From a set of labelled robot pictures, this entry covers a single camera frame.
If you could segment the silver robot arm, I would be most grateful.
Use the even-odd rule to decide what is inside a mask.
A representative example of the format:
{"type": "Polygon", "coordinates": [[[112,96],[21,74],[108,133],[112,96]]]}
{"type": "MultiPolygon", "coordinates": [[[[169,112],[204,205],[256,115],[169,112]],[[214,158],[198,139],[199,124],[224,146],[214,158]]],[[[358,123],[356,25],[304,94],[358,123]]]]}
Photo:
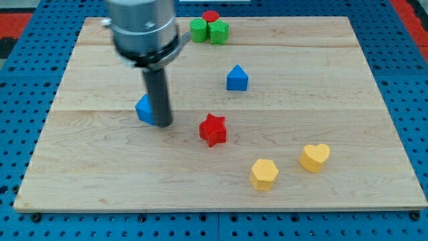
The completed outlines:
{"type": "Polygon", "coordinates": [[[165,67],[191,40],[180,34],[173,0],[105,0],[108,17],[103,25],[112,32],[118,55],[140,68],[150,101],[154,124],[173,121],[165,67]]]}

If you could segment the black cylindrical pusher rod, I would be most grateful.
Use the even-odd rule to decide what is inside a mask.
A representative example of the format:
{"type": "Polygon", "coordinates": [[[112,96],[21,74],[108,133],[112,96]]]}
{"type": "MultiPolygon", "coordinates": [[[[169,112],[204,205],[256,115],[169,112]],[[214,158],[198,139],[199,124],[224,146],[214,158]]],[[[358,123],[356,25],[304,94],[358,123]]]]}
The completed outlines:
{"type": "Polygon", "coordinates": [[[165,69],[143,69],[142,75],[155,125],[158,127],[169,126],[173,121],[173,116],[171,112],[165,69]]]}

